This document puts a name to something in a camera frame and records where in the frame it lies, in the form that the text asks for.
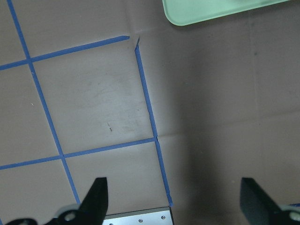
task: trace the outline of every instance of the scuff mark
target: scuff mark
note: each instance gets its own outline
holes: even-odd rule
[[[113,131],[113,129],[111,128],[111,126],[108,124],[108,122],[106,122],[107,123],[107,125],[108,125],[108,127],[109,127],[109,129],[111,130],[111,132]]]

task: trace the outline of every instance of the green plastic lid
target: green plastic lid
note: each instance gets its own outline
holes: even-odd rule
[[[163,0],[165,15],[178,26],[209,20],[288,0]]]

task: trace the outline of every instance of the blue painter's tape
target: blue painter's tape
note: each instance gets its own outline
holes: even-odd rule
[[[40,84],[39,84],[39,81],[38,81],[38,77],[37,77],[36,71],[35,71],[35,69],[34,69],[34,67],[33,67],[33,63],[32,63],[32,60],[31,60],[31,58],[30,58],[30,55],[29,55],[29,51],[28,51],[27,45],[26,45],[26,43],[25,43],[25,39],[24,39],[22,30],[21,30],[21,26],[20,26],[19,21],[18,21],[18,18],[17,18],[16,13],[15,13],[15,9],[14,9],[13,3],[12,3],[11,0],[7,0],[7,3],[8,3],[9,10],[10,10],[10,12],[11,12],[12,18],[13,18],[13,20],[14,20],[15,27],[16,27],[16,29],[17,29],[17,33],[18,33],[19,39],[20,39],[21,44],[22,44],[22,48],[23,48],[23,50],[24,50],[24,54],[25,54],[26,59],[27,59],[27,61],[28,61],[28,65],[29,65],[29,68],[30,68],[30,71],[31,71],[31,74],[32,74],[32,78],[33,78],[34,83],[35,83],[35,86],[36,86],[36,88],[37,88],[38,95],[39,95],[40,100],[41,100],[41,102],[42,102],[42,106],[43,106],[44,112],[45,112],[45,114],[46,114],[46,117],[47,117],[47,120],[48,120],[50,129],[51,129],[51,132],[52,132],[52,135],[53,135],[53,138],[54,138],[54,141],[55,141],[57,150],[58,150],[58,152],[59,152],[60,159],[61,159],[61,161],[62,161],[62,163],[63,163],[65,172],[66,172],[66,174],[67,174],[67,178],[68,178],[69,183],[70,183],[70,186],[71,186],[71,188],[72,188],[74,198],[75,198],[76,202],[79,203],[80,201],[79,201],[79,198],[78,198],[78,193],[77,193],[76,188],[75,188],[75,186],[74,186],[73,179],[72,179],[72,177],[71,177],[71,173],[70,173],[70,171],[69,171],[68,165],[67,165],[67,163],[66,163],[66,160],[65,160],[65,158],[64,158],[64,155],[63,155],[63,152],[62,152],[62,149],[61,149],[61,146],[60,146],[60,142],[59,142],[59,140],[58,140],[56,131],[55,131],[55,129],[54,129],[54,125],[53,125],[53,122],[52,122],[52,119],[51,119],[51,116],[50,116],[50,113],[49,113],[49,110],[48,110],[48,106],[47,106],[47,104],[46,104],[45,97],[44,97],[44,95],[43,95],[41,86],[40,86]]]
[[[165,173],[165,166],[164,166],[164,162],[163,162],[163,156],[162,156],[162,153],[161,153],[160,144],[158,142],[158,132],[157,132],[155,121],[154,121],[154,115],[153,115],[153,111],[152,111],[150,96],[149,96],[149,93],[148,93],[146,77],[145,77],[145,73],[144,73],[144,69],[143,69],[142,58],[141,58],[140,49],[139,49],[139,40],[140,39],[138,39],[136,47],[135,47],[136,62],[137,62],[137,66],[138,66],[140,77],[141,77],[142,89],[143,89],[143,92],[144,92],[147,109],[148,109],[148,112],[149,112],[150,123],[151,123],[151,127],[152,127],[153,136],[154,136],[154,139],[155,139],[154,141],[155,141],[155,146],[156,146],[156,150],[157,150],[157,156],[158,156],[160,171],[161,171],[164,186],[165,186],[165,192],[166,192],[166,195],[167,195],[167,198],[168,198],[168,201],[169,201],[169,205],[173,206],[173,201],[172,201],[172,198],[171,198],[171,195],[170,195],[170,189],[169,189],[169,185],[168,185],[167,175]]]
[[[17,61],[17,62],[8,63],[8,64],[0,66],[0,70],[5,70],[5,69],[13,68],[13,67],[22,66],[27,63],[28,63],[28,60],[21,60],[21,61]]]
[[[24,54],[26,56],[26,59],[29,60],[30,59],[29,51],[28,51],[28,48],[26,46],[25,39],[24,39],[23,33],[21,31],[21,26],[19,24],[17,15],[15,13],[15,8],[14,8],[13,3],[12,3],[11,0],[7,0],[7,4],[8,4],[8,7],[9,7],[11,16],[13,17],[13,20],[14,20],[14,23],[15,23],[15,28],[17,29],[17,32],[18,32],[18,35],[19,35],[19,39],[21,41],[22,48],[24,50]]]
[[[155,141],[154,138],[147,138],[147,139],[134,141],[134,142],[127,142],[127,143],[122,143],[122,144],[115,144],[115,145],[110,145],[110,146],[106,146],[106,147],[101,147],[101,148],[97,148],[97,149],[68,153],[68,154],[65,154],[64,157],[70,158],[70,157],[75,157],[75,156],[82,156],[82,155],[87,155],[87,154],[91,154],[91,153],[107,151],[107,150],[112,150],[112,149],[119,149],[119,148],[124,148],[124,147],[132,146],[132,145],[144,144],[144,143],[149,143],[149,142],[154,142],[154,141]]]
[[[76,203],[77,203],[77,204],[80,204],[80,200],[79,200],[79,197],[78,197],[78,193],[77,193],[77,190],[76,190],[76,188],[75,188],[75,185],[74,185],[74,182],[73,182],[73,179],[72,179],[72,176],[71,176],[69,167],[68,167],[68,165],[67,165],[66,159],[63,157],[63,158],[61,159],[61,161],[62,161],[62,164],[63,164],[63,166],[64,166],[64,168],[65,168],[65,171],[66,171],[66,174],[67,174],[67,178],[68,178],[69,183],[70,183],[70,186],[71,186],[71,188],[72,188],[72,191],[73,191],[73,194],[74,194],[74,198],[75,198],[75,200],[76,200]]]
[[[150,102],[150,97],[149,97],[149,93],[148,93],[148,88],[147,88],[147,83],[146,83],[146,78],[145,78],[145,73],[144,73],[144,69],[143,69],[142,58],[141,58],[138,43],[135,48],[135,56],[136,56],[137,66],[138,66],[138,69],[140,72],[142,89],[143,89],[144,96],[145,96],[146,106],[147,106],[149,116],[150,116],[150,123],[151,123],[151,127],[152,127],[153,136],[157,137],[158,133],[156,130],[156,125],[155,125],[155,121],[154,121],[152,106],[151,106],[151,102]]]
[[[34,159],[26,162],[21,162],[21,163],[13,163],[13,164],[8,164],[8,165],[1,165],[0,170],[5,170],[9,168],[14,168],[14,167],[20,167],[24,165],[32,165],[32,164],[37,164],[37,163],[44,163],[44,162],[49,162],[53,160],[58,160],[61,159],[61,156],[53,156],[53,157],[47,157],[47,158],[40,158],[40,159]]]
[[[97,41],[97,42],[86,44],[86,45],[81,45],[81,46],[68,48],[68,49],[60,50],[60,51],[45,54],[45,55],[40,55],[40,56],[31,58],[31,60],[33,62],[41,61],[41,60],[53,58],[53,57],[60,56],[60,55],[75,53],[75,52],[86,50],[86,49],[96,48],[96,47],[109,45],[109,44],[120,42],[120,41],[125,41],[125,40],[128,40],[129,38],[130,38],[129,36],[114,37],[114,38],[103,40],[103,41]]]
[[[294,207],[300,207],[300,203],[297,203],[297,204],[290,204],[291,206],[294,206]]]

